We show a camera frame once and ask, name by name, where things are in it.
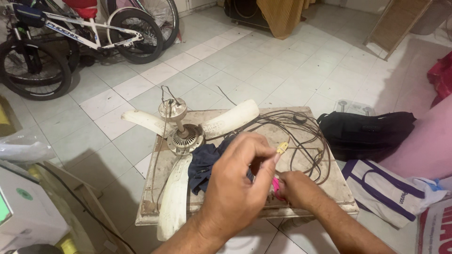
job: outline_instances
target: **navy blue cloth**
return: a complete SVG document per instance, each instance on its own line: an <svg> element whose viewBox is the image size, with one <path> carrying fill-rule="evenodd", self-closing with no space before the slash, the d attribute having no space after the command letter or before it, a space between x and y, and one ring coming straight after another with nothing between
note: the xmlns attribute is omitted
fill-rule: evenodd
<svg viewBox="0 0 452 254"><path fill-rule="evenodd" d="M215 147L214 144L205 144L192 152L193 159L190 166L188 166L188 183L193 194L197 195L200 190L206 192L213 165L223 155L234 138L235 135L230 135L218 147ZM250 181L253 180L253 174L250 169L246 177Z"/></svg>

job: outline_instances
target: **black backpack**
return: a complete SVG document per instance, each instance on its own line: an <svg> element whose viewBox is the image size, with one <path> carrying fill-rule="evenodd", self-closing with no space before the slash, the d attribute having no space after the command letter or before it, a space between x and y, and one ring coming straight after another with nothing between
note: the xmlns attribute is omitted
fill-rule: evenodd
<svg viewBox="0 0 452 254"><path fill-rule="evenodd" d="M413 131L412 113L395 112L370 117L332 112L318 119L337 160L373 160L379 162L396 151Z"/></svg>

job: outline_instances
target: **fan blade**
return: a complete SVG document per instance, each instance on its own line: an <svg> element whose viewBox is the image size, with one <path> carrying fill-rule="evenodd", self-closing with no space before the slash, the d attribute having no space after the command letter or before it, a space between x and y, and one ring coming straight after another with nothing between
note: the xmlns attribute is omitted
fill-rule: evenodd
<svg viewBox="0 0 452 254"><path fill-rule="evenodd" d="M228 112L217 116L214 119L201 123L206 139L215 138L231 132L256 118L259 115L259 108L252 99L248 99Z"/></svg>
<svg viewBox="0 0 452 254"><path fill-rule="evenodd" d="M138 109L134 109L134 110L129 110L129 111L122 113L121 119L132 122L132 123L139 124L145 128L150 129L151 131L159 134L160 136L163 136L163 129L165 128L165 121L156 117L155 115L151 115L147 112L144 112L144 111L141 111ZM163 138L168 137L168 133L172 129L174 129L174 126L167 122L165 137L163 137Z"/></svg>
<svg viewBox="0 0 452 254"><path fill-rule="evenodd" d="M188 166L192 158L192 154L178 156L166 182L157 226L159 241L168 240L187 220Z"/></svg>

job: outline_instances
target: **hand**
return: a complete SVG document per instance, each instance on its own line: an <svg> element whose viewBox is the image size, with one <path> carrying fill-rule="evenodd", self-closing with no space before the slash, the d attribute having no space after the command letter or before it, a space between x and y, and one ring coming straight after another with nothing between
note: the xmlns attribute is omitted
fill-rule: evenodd
<svg viewBox="0 0 452 254"><path fill-rule="evenodd" d="M226 242L257 218L274 177L275 155L276 149L257 133L242 132L231 142L212 168L195 216L203 237ZM253 183L246 177L249 167L256 175Z"/></svg>
<svg viewBox="0 0 452 254"><path fill-rule="evenodd" d="M313 211L325 200L326 193L301 171L282 172L279 176L278 195L294 207Z"/></svg>

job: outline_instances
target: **dirty tabletop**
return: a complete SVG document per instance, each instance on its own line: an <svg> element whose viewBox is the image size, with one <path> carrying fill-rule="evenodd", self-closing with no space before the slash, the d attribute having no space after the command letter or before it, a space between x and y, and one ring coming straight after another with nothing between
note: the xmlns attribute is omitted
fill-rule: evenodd
<svg viewBox="0 0 452 254"><path fill-rule="evenodd" d="M260 113L267 113L276 110L292 110L296 112L304 112L307 116L312 117L312 112L309 107L287 107L287 108L261 108ZM220 114L228 111L227 109L222 110L206 110L206 111L188 111L187 116L182 120L183 124L191 123L191 124L200 124L206 120L210 120L214 117L219 116ZM258 124L253 124L247 129L251 129L252 127L257 126ZM298 139L299 142L307 141L313 138L313 135L302 130L297 129L289 129L290 132ZM255 132L264 135L270 146L277 147L279 143L288 140L288 135L278 128L275 125L267 124L258 128ZM154 152L152 153L151 163L149 165L149 170L146 177L146 183L143 189L143 194L140 201L140 206L138 208L137 220L135 224L137 226L144 225L156 225L159 220L159 215L156 212L155 206L152 202L151 198L151 186L152 186L152 170L155 163L155 158L157 156L157 149L160 146L160 142L162 138L157 135L154 144ZM173 154L167 144L166 141L163 140L162 148L160 151L159 159L157 161L157 167L155 170L155 180L154 180L154 201L157 200L159 193L161 192L165 180L170 175L171 169L173 168L173 163L176 161L176 155ZM211 139L206 141L208 144L215 144L218 146L221 141L223 141L223 137L218 137L215 139ZM276 170L283 172L290 170L290 159L293 154L293 150L291 147L295 147L293 140L289 143L289 149L281 156L278 164L276 165ZM307 143L304 145L308 152L314 156L317 153L316 148L323 149L323 145L320 140L315 140L312 143ZM331 169L330 176L320 187L332 198L334 199L343 210L345 210L348 214L357 214L359 209L354 201L352 193L346 184L342 173L334 160L332 154L331 156ZM292 170L302 170L306 171L312 166L309 157L305 155L304 152L298 151L292 164ZM322 181L326 173L328 171L328 155L325 154L322 162L319 164L321 169L320 181ZM311 176L311 179L316 179L318 177L318 172L314 170L314 173ZM161 205L161 200L163 197L163 192L160 195L159 204ZM200 191L196 196L191 193L190 188L187 183L187 217L190 217L192 214L196 213L202 205L204 200L204 192ZM270 187L270 191L268 193L267 201L265 203L265 207L261 211L259 217L260 218L284 218L284 217L299 217L299 216L312 216L308 211L302 209L290 208L286 202L279 201L274 196L273 186Z"/></svg>

